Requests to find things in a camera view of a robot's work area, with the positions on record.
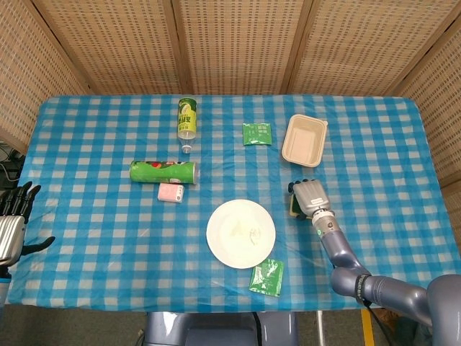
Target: yellow stripe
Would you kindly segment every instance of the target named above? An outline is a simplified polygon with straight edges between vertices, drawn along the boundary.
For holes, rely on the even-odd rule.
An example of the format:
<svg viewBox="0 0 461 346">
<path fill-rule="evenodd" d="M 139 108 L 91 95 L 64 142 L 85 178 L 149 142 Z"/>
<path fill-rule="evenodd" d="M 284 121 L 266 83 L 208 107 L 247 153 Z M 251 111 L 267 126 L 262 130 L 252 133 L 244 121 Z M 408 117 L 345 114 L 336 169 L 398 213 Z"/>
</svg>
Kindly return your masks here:
<svg viewBox="0 0 461 346">
<path fill-rule="evenodd" d="M 365 346 L 375 346 L 375 340 L 373 339 L 372 316 L 367 309 L 362 309 L 360 311 L 362 312 L 363 340 L 365 341 Z"/>
</svg>

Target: gray robot arm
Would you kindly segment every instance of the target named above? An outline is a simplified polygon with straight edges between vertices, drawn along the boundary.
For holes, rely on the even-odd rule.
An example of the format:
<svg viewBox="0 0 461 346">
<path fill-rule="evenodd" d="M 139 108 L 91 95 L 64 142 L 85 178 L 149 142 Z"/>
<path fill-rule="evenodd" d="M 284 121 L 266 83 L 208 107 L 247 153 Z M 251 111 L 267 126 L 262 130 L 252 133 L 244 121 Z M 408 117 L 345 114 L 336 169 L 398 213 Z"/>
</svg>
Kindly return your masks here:
<svg viewBox="0 0 461 346">
<path fill-rule="evenodd" d="M 444 275 L 425 290 L 385 276 L 371 276 L 340 229 L 330 202 L 317 180 L 290 184 L 301 211 L 309 218 L 334 265 L 333 290 L 359 303 L 376 303 L 433 327 L 434 345 L 461 345 L 461 276 Z"/>
</svg>

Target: pink package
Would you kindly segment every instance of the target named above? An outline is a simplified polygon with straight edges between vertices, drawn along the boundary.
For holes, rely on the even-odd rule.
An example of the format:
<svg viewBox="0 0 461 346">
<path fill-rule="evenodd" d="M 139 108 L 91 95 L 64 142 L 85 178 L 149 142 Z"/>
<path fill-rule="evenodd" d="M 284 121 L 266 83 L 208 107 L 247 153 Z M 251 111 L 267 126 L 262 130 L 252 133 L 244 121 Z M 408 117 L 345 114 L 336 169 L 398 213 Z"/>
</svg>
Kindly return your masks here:
<svg viewBox="0 0 461 346">
<path fill-rule="evenodd" d="M 182 202 L 182 195 L 184 194 L 184 186 L 176 184 L 166 184 L 162 182 L 158 189 L 158 200 L 165 202 Z"/>
</svg>

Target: plastic bottle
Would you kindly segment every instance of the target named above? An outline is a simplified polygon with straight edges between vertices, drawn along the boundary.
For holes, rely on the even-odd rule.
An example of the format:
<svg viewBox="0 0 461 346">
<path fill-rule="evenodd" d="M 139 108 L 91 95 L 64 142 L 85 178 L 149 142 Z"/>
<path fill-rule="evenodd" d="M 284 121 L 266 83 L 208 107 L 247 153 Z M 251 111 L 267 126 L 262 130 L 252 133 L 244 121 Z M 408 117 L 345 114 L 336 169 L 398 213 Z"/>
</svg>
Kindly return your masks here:
<svg viewBox="0 0 461 346">
<path fill-rule="evenodd" d="M 197 133 L 197 102 L 190 97 L 179 100 L 178 138 L 182 152 L 189 154 Z"/>
</svg>

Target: blue checkered tablecloth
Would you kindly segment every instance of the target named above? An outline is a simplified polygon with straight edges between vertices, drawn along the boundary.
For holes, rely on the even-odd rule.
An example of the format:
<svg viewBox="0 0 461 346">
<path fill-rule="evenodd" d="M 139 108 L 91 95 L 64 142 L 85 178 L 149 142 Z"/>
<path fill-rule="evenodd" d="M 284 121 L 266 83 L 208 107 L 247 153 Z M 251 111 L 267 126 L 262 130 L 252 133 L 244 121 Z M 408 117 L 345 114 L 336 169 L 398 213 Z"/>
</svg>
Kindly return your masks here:
<svg viewBox="0 0 461 346">
<path fill-rule="evenodd" d="M 42 185 L 25 243 L 54 235 L 11 269 L 10 303 L 136 311 L 261 311 L 356 307 L 329 286 L 331 265 L 308 222 L 288 214 L 287 185 L 323 182 L 357 256 L 376 275 L 426 286 L 461 272 L 420 114 L 391 97 L 197 96 L 190 156 L 176 137 L 180 96 L 55 97 L 40 109 L 20 183 Z M 281 157 L 300 113 L 328 121 L 323 159 L 309 169 Z M 243 146 L 242 123 L 270 123 L 271 146 Z M 132 183 L 133 159 L 194 161 L 182 204 Z M 210 252 L 208 218 L 246 198 L 271 214 L 271 258 L 285 263 L 279 298 L 248 290 L 251 270 Z"/>
</svg>

